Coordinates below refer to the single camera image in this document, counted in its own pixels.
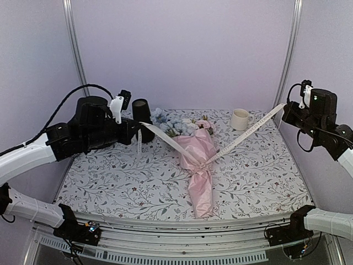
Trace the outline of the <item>pink flower bouquet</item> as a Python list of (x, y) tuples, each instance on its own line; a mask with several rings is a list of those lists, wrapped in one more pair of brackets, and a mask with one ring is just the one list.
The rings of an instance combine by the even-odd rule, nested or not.
[(206, 162), (216, 154), (214, 124), (206, 115), (198, 119), (172, 117), (160, 108), (151, 112), (151, 121), (153, 126), (148, 128), (180, 153), (180, 166), (191, 173), (188, 192), (195, 217), (212, 216), (212, 177)]

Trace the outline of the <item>cream printed ribbon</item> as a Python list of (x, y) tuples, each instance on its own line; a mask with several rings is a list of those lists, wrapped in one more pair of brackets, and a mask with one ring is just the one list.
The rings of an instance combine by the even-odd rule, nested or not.
[(251, 134), (255, 133), (261, 126), (263, 126), (283, 108), (283, 103), (277, 105), (250, 129), (242, 133), (219, 152), (216, 151), (213, 140), (205, 129), (196, 130), (193, 136), (177, 136), (175, 138), (171, 138), (161, 129), (152, 124), (144, 123), (142, 121), (140, 123), (142, 126), (145, 126), (160, 139), (166, 142), (169, 146), (180, 152), (185, 158), (185, 162), (191, 163), (191, 169), (201, 169), (207, 164), (210, 164), (218, 158), (228, 154), (233, 148), (248, 138)]

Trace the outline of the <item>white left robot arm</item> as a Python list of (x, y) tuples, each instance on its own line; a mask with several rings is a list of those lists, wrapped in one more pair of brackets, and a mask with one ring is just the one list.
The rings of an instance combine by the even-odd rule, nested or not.
[(122, 91), (110, 102), (102, 97), (80, 98), (76, 113), (67, 123), (49, 126), (29, 144), (1, 155), (1, 214), (60, 227), (71, 240), (82, 235), (71, 208), (48, 204), (17, 192), (9, 180), (33, 168), (59, 162), (77, 154), (106, 148), (116, 142), (129, 145), (137, 122), (121, 116), (131, 95)]

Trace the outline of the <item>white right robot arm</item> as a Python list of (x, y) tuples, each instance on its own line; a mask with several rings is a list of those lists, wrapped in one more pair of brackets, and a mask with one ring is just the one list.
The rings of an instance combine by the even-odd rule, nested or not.
[[(352, 175), (352, 129), (345, 124), (336, 124), (336, 94), (313, 88), (308, 81), (300, 87), (301, 101), (286, 99), (282, 121), (298, 128), (299, 134), (312, 138), (307, 153), (315, 147), (323, 147), (334, 161)], [(285, 236), (296, 241), (300, 237), (310, 237), (313, 231), (352, 240), (352, 215), (305, 205), (291, 214)]]

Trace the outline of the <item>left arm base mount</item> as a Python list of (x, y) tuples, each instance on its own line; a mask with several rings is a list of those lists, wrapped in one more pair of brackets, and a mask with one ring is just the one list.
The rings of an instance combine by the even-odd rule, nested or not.
[(53, 235), (67, 241), (97, 246), (101, 236), (100, 225), (94, 221), (79, 224), (71, 208), (64, 204), (58, 205), (63, 212), (63, 223), (54, 228)]

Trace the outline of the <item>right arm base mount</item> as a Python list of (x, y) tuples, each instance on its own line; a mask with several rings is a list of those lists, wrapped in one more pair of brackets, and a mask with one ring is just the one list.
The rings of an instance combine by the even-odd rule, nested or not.
[(284, 253), (289, 259), (303, 258), (307, 254), (307, 248), (314, 235), (312, 230), (304, 227), (304, 217), (313, 209), (315, 206), (305, 205), (294, 211), (287, 225), (268, 224), (264, 229), (264, 237), (268, 240), (269, 245), (277, 246), (308, 239), (308, 243), (284, 248)]

